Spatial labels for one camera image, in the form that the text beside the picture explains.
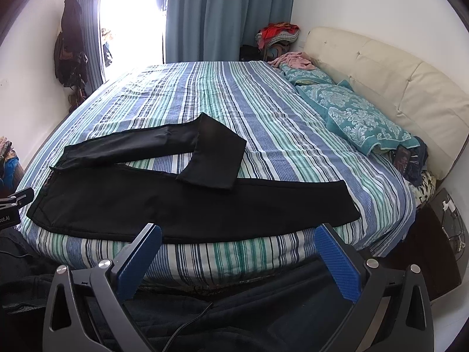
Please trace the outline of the black pants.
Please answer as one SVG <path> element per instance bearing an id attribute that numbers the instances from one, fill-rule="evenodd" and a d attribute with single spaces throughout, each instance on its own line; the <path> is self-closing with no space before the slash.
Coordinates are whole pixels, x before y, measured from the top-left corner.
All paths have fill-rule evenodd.
<path id="1" fill-rule="evenodd" d="M 246 145 L 205 114 L 69 145 L 27 215 L 53 233 L 121 242 L 153 223 L 174 244 L 242 241 L 360 218 L 341 180 L 241 178 Z"/>

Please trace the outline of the colourful clothes pile left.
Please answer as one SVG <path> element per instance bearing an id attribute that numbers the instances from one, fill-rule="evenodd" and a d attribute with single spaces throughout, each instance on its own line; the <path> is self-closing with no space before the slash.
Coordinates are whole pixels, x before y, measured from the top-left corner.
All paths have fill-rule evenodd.
<path id="1" fill-rule="evenodd" d="M 22 174 L 21 164 L 13 143 L 1 136 L 1 197 L 15 192 Z"/>

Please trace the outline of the black side table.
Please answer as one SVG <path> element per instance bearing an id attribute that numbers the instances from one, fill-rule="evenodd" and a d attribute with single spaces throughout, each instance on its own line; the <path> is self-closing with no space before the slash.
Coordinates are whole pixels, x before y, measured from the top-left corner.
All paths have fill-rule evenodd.
<path id="1" fill-rule="evenodd" d="M 462 284 L 468 266 L 468 229 L 446 189 L 417 211 L 405 239 L 384 262 L 391 269 L 418 265 L 431 300 Z"/>

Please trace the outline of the dark items beside pillow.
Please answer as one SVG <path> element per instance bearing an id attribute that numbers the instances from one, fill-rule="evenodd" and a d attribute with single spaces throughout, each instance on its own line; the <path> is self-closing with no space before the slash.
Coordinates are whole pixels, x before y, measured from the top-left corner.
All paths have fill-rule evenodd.
<path id="1" fill-rule="evenodd" d="M 429 154 L 428 147 L 421 138 L 415 137 L 415 139 L 418 141 L 418 146 L 408 149 L 399 145 L 396 150 L 390 152 L 390 159 L 402 176 L 411 185 L 418 187 L 422 184 L 422 172 Z"/>

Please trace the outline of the dark hanging clothes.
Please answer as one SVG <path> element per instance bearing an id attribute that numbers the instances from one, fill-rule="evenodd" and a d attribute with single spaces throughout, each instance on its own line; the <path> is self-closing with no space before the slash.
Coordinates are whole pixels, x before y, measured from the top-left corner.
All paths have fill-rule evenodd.
<path id="1" fill-rule="evenodd" d="M 55 76 L 64 87 L 84 87 L 87 83 L 81 16 L 82 8 L 77 0 L 64 0 L 60 32 L 53 53 Z"/>

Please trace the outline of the teal patterned pillow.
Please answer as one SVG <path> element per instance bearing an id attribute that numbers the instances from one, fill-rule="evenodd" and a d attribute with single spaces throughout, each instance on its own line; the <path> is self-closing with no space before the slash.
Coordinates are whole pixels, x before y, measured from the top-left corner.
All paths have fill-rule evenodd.
<path id="1" fill-rule="evenodd" d="M 335 83 L 328 74 L 319 68 L 314 68 L 313 70 L 298 69 L 282 63 L 280 70 L 283 71 L 286 79 L 294 86 Z"/>
<path id="2" fill-rule="evenodd" d="M 327 129 L 360 153 L 387 152 L 420 145 L 416 137 L 352 90 L 334 84 L 297 86 L 297 92 L 324 120 Z"/>

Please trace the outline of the striped bed sheet mattress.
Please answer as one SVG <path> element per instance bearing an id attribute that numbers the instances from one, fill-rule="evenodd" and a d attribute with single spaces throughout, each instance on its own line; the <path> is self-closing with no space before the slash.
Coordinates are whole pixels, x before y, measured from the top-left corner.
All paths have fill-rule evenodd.
<path id="1" fill-rule="evenodd" d="M 361 218 L 336 228 L 347 244 L 385 257 L 409 231 L 416 203 L 402 175 L 381 155 L 364 156 L 327 130 L 293 85 L 262 61 L 150 66 L 108 81 L 42 146 L 19 189 L 35 192 L 66 145 L 122 130 L 188 122 L 206 113 L 247 140 L 239 177 L 344 180 Z M 76 269 L 112 258 L 125 242 L 52 233 L 27 218 L 18 231 L 41 256 Z M 313 257 L 314 230 L 240 242 L 163 245 L 145 279 L 172 287 L 228 285 Z"/>

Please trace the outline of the cream padded headboard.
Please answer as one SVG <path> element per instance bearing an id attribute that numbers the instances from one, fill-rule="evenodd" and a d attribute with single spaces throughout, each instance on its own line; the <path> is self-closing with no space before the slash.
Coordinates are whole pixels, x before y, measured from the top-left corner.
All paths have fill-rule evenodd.
<path id="1" fill-rule="evenodd" d="M 304 51 L 335 82 L 346 80 L 392 122 L 421 138 L 438 180 L 468 141 L 468 94 L 423 60 L 379 40 L 329 27 L 308 33 Z"/>

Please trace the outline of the pink crumpled cloth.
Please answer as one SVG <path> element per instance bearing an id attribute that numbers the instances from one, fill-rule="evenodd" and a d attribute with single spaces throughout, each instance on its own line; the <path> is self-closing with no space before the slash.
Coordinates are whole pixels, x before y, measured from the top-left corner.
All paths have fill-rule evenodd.
<path id="1" fill-rule="evenodd" d="M 308 55 L 303 52 L 287 52 L 269 61 L 268 64 L 278 69 L 284 67 L 308 71 L 316 69 Z"/>

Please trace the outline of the blue curtain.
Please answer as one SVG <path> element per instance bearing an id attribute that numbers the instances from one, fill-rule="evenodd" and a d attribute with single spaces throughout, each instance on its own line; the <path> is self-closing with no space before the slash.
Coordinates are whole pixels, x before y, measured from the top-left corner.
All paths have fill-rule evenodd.
<path id="1" fill-rule="evenodd" d="M 164 60 L 238 60 L 242 45 L 292 10 L 293 0 L 168 0 Z"/>

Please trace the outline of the red and grey clothes pile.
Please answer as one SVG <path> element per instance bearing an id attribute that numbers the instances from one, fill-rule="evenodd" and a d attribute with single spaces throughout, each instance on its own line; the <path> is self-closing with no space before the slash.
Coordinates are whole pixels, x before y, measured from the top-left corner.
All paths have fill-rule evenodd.
<path id="1" fill-rule="evenodd" d="M 288 22 L 270 23 L 256 34 L 259 49 L 270 47 L 278 42 L 293 43 L 300 34 L 300 27 Z"/>

